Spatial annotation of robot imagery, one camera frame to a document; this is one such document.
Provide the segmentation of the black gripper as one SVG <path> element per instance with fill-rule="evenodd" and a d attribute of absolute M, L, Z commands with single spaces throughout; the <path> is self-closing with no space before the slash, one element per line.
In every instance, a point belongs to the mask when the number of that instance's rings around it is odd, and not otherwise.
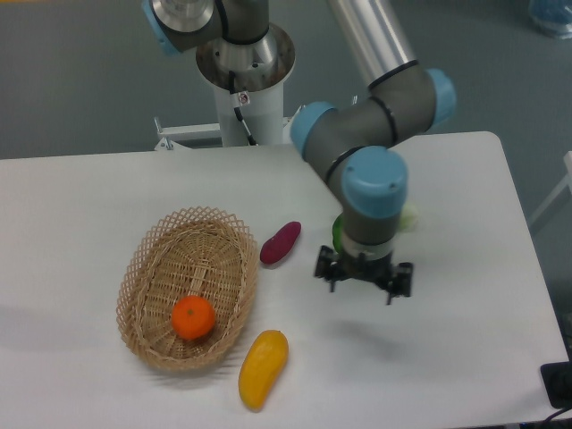
<path fill-rule="evenodd" d="M 368 260 L 365 256 L 352 257 L 342 252 L 339 255 L 325 245 L 320 247 L 315 263 L 314 277 L 329 283 L 330 292 L 335 292 L 336 283 L 349 279 L 374 284 L 386 290 L 386 304 L 390 305 L 395 298 L 410 298 L 414 265 L 409 262 L 400 263 L 392 268 L 392 253 Z"/>

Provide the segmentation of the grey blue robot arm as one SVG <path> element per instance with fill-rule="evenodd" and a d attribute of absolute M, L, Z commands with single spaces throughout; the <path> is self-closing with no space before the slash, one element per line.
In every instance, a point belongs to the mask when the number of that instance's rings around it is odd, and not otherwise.
<path fill-rule="evenodd" d="M 370 282 L 390 298 L 407 297 L 414 267 L 391 258 L 408 169 L 393 148 L 449 118 L 456 92 L 443 71 L 419 64 L 389 2 L 329 6 L 368 96 L 344 110 L 310 103 L 291 119 L 284 116 L 283 85 L 295 49 L 270 21 L 266 1 L 146 1 L 142 9 L 167 54 L 195 52 L 226 147 L 289 137 L 341 204 L 340 246 L 320 249 L 315 276 L 330 284 Z"/>

